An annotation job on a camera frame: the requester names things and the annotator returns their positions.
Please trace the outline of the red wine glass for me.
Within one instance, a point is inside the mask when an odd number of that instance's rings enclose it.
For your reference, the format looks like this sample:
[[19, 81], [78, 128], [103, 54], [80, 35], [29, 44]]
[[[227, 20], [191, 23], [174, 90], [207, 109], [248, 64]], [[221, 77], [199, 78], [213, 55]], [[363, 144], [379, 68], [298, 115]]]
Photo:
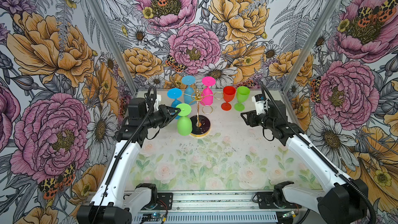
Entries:
[[232, 109], [230, 102], [235, 98], [236, 89], [232, 86], [227, 86], [223, 89], [222, 93], [224, 103], [222, 103], [221, 109], [224, 111], [230, 111]]

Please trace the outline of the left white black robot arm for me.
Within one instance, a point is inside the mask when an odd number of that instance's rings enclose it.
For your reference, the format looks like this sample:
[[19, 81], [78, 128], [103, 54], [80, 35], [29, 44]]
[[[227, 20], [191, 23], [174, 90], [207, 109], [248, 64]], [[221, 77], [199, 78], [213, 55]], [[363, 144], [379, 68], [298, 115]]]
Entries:
[[134, 98], [127, 107], [117, 143], [101, 185], [88, 205], [77, 212], [80, 224], [130, 224], [146, 205], [157, 203], [154, 184], [142, 184], [125, 196], [127, 176], [141, 152], [149, 129], [171, 123], [181, 109], [160, 104], [156, 96]]

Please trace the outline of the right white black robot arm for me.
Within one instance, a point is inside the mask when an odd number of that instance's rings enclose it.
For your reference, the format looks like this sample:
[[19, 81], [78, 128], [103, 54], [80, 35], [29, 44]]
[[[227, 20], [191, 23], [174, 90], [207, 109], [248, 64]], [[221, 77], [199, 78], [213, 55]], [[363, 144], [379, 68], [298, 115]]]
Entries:
[[321, 190], [313, 191], [292, 181], [278, 183], [272, 194], [273, 203], [279, 208], [289, 204], [303, 206], [318, 213], [328, 224], [351, 224], [367, 216], [370, 224], [376, 223], [368, 186], [335, 166], [299, 126], [288, 121], [286, 114], [271, 113], [250, 111], [240, 115], [246, 125], [270, 130], [274, 138], [299, 157], [321, 185]]

